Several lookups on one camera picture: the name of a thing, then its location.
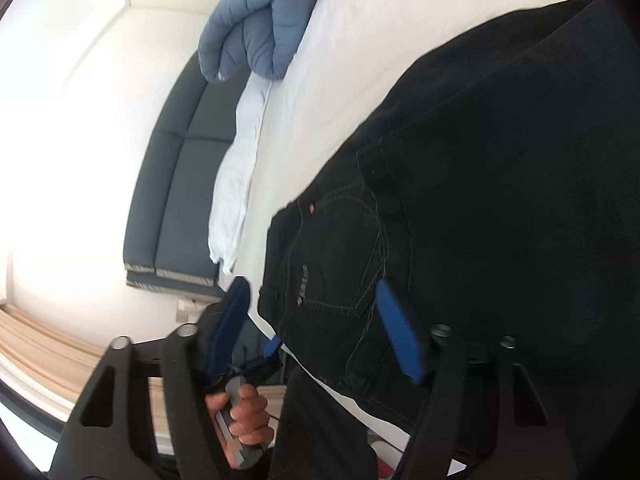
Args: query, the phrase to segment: handle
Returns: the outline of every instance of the handle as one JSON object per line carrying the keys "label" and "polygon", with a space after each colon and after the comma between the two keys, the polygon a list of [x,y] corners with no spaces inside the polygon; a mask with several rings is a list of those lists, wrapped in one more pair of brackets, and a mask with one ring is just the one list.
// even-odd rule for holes
{"label": "handle", "polygon": [[229,426],[234,423],[230,412],[235,405],[242,401],[238,390],[243,384],[246,384],[246,379],[243,376],[236,376],[226,384],[225,391],[229,395],[229,402],[220,412],[216,413],[216,420],[222,435],[225,437],[227,447],[234,454],[238,469],[249,469],[261,459],[264,454],[264,448],[259,444],[252,446],[242,444],[229,431]]}

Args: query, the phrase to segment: black jeans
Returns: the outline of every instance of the black jeans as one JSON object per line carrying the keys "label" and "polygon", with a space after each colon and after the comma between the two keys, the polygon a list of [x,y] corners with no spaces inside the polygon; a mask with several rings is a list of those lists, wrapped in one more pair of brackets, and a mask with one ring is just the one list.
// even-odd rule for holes
{"label": "black jeans", "polygon": [[[640,384],[639,73],[611,0],[512,12],[426,54],[274,217],[258,312],[314,377],[407,432],[424,392],[378,278],[480,360],[514,336],[587,463]],[[462,410],[466,463],[487,451],[482,395]]]}
{"label": "black jeans", "polygon": [[376,480],[367,428],[301,367],[287,383],[269,480]]}

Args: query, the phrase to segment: white pillow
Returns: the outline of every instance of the white pillow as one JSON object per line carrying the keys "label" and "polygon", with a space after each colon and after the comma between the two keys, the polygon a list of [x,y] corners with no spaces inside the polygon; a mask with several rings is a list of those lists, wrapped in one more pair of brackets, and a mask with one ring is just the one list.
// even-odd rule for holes
{"label": "white pillow", "polygon": [[227,274],[238,257],[262,117],[272,82],[252,73],[236,108],[236,138],[227,150],[213,189],[209,216],[209,255]]}

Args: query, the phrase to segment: jeans back pocket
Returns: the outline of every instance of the jeans back pocket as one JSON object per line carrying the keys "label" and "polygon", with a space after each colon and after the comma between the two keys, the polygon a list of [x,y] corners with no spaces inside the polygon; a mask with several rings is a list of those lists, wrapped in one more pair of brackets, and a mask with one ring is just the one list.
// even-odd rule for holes
{"label": "jeans back pocket", "polygon": [[378,217],[359,189],[299,204],[305,214],[287,260],[288,308],[359,317],[370,305],[382,240]]}

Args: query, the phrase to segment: metal screw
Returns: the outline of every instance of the metal screw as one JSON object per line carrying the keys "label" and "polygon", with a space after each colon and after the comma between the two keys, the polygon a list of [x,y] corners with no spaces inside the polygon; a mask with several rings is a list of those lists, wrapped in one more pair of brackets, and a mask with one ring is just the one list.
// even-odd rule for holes
{"label": "metal screw", "polygon": [[437,325],[433,325],[431,327],[431,333],[437,337],[449,337],[449,334],[451,334],[451,329],[447,325],[438,323]]}
{"label": "metal screw", "polygon": [[189,337],[198,331],[198,326],[193,323],[185,323],[178,327],[178,335],[180,337]]}
{"label": "metal screw", "polygon": [[509,350],[512,350],[516,348],[516,338],[510,335],[506,335],[502,338],[502,341],[500,341],[500,346],[503,346],[505,348],[508,348]]}
{"label": "metal screw", "polygon": [[114,350],[122,350],[124,347],[129,346],[129,343],[131,343],[131,339],[129,339],[125,335],[121,335],[120,337],[117,337],[116,339],[111,341],[111,348],[113,348]]}

